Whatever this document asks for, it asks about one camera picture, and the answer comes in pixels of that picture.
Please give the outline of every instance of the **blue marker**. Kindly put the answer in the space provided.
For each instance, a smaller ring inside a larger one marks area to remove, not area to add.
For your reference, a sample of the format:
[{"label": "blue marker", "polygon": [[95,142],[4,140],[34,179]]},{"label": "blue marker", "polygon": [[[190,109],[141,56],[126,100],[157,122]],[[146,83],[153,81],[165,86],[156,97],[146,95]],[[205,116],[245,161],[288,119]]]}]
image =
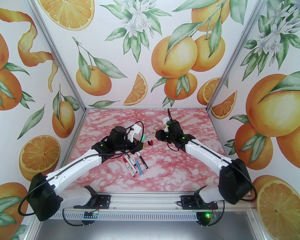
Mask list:
[{"label": "blue marker", "polygon": [[144,175],[143,171],[141,169],[141,166],[140,166],[139,162],[137,161],[137,158],[135,157],[134,160],[135,160],[135,163],[137,165],[137,168],[139,169],[139,173],[141,174],[141,176]]}]

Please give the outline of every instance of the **marker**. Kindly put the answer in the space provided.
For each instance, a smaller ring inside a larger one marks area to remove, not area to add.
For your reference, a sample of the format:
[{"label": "marker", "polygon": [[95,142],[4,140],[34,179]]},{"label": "marker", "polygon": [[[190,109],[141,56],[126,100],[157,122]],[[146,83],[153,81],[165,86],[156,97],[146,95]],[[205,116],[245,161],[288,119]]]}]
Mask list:
[{"label": "marker", "polygon": [[141,169],[141,166],[140,166],[139,162],[137,161],[137,158],[135,157],[134,160],[135,160],[135,163],[137,165],[137,168],[139,169],[139,173],[141,174],[141,176],[144,175],[143,171]]},{"label": "marker", "polygon": [[128,170],[130,171],[131,175],[132,175],[133,177],[135,177],[134,172],[133,172],[133,170],[131,169],[131,167],[129,166],[129,164],[128,164],[126,158],[123,158],[123,161],[124,161],[124,163],[126,164],[126,166],[127,166]]},{"label": "marker", "polygon": [[140,153],[139,153],[139,152],[136,152],[136,153],[138,154],[139,158],[141,159],[142,163],[144,164],[145,168],[146,168],[146,169],[147,169],[147,171],[148,171],[148,170],[149,170],[149,168],[148,168],[147,164],[145,163],[144,159],[142,158],[142,156],[140,155]]},{"label": "marker", "polygon": [[136,165],[133,159],[126,153],[126,156],[128,157],[129,161],[132,163],[132,165]]},{"label": "marker", "polygon": [[128,164],[131,167],[131,169],[133,170],[133,172],[137,173],[137,170],[135,169],[135,167],[133,166],[133,164],[130,162],[130,160],[128,159],[128,157],[125,155],[124,158],[127,160]]}]

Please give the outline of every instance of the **pink marble surface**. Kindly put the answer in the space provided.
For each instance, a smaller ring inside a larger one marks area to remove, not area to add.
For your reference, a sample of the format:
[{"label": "pink marble surface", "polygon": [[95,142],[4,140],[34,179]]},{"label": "pink marble surface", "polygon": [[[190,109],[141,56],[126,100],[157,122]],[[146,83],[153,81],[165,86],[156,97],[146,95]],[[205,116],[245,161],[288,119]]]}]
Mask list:
[{"label": "pink marble surface", "polygon": [[[192,134],[207,147],[224,154],[204,108],[171,109],[171,114],[180,122],[185,134]],[[167,109],[155,108],[90,110],[70,161],[109,135],[113,127],[128,127],[140,120],[144,123],[146,134],[145,148],[140,154],[150,170],[146,171],[140,162],[144,175],[138,173],[133,178],[122,157],[109,159],[76,179],[68,189],[90,185],[101,192],[195,191],[203,185],[217,184],[218,176],[201,161],[182,151],[171,151],[165,142],[155,138],[156,130],[164,129],[163,118],[166,116]],[[148,140],[153,140],[153,146],[147,144]]]}]

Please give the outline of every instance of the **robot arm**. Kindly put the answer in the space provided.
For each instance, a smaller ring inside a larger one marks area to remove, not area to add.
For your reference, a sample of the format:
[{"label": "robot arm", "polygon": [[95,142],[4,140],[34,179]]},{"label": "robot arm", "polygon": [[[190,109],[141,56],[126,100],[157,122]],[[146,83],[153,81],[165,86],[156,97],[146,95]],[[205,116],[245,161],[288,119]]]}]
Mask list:
[{"label": "robot arm", "polygon": [[158,130],[155,137],[159,141],[173,143],[175,147],[196,157],[219,176],[219,185],[203,187],[195,192],[195,201],[199,206],[203,203],[226,200],[236,204],[251,189],[250,179],[245,163],[240,159],[230,159],[209,149],[194,136],[184,134],[178,121],[169,117],[164,119],[166,128]]},{"label": "robot arm", "polygon": [[[26,199],[38,219],[47,220],[57,210],[70,206],[86,204],[93,206],[98,195],[90,186],[79,190],[66,191],[64,189],[82,174],[104,163],[110,157],[122,155],[124,152],[134,154],[142,150],[144,144],[133,137],[141,129],[140,126],[134,124],[127,133],[126,128],[116,126],[109,136],[97,142],[90,150],[68,165],[46,176],[41,173],[35,175],[31,180]],[[26,216],[20,211],[21,203],[18,209],[19,214]]]}]

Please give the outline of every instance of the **wall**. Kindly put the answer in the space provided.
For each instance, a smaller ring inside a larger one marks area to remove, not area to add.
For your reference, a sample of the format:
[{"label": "wall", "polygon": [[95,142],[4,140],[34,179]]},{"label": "wall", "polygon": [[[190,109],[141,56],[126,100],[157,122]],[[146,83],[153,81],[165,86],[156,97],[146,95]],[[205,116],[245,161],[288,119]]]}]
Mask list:
[{"label": "wall", "polygon": [[209,113],[226,153],[246,163],[273,239],[300,236],[299,9],[298,1],[268,1],[213,103],[222,114]]},{"label": "wall", "polygon": [[0,238],[15,240],[33,220],[17,212],[32,176],[60,164],[83,111],[23,2],[2,1],[0,22]]},{"label": "wall", "polygon": [[[221,76],[256,3],[103,0],[99,4],[87,0],[59,5],[52,0],[30,1],[90,107],[204,107],[209,97],[203,99],[203,88],[199,89]],[[209,22],[209,40],[205,40]],[[170,47],[178,44],[170,48],[164,64],[168,36],[172,36]]]}]

